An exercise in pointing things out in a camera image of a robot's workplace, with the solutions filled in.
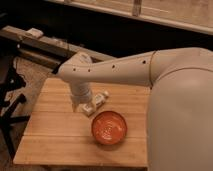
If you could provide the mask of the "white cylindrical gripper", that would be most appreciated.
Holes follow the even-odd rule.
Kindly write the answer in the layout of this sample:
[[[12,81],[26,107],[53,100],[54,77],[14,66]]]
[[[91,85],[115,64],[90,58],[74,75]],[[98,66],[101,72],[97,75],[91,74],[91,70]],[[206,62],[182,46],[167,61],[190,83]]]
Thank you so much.
[[[92,91],[88,83],[70,83],[69,87],[73,111],[76,111],[80,104],[92,101]]]

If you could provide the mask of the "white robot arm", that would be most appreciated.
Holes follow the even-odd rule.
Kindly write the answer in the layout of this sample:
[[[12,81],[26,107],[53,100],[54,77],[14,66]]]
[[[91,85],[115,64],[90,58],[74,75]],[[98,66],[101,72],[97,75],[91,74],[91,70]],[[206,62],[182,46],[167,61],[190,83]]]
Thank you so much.
[[[213,51],[156,50],[99,63],[78,52],[57,75],[74,106],[92,100],[91,82],[149,87],[148,170],[213,171]]]

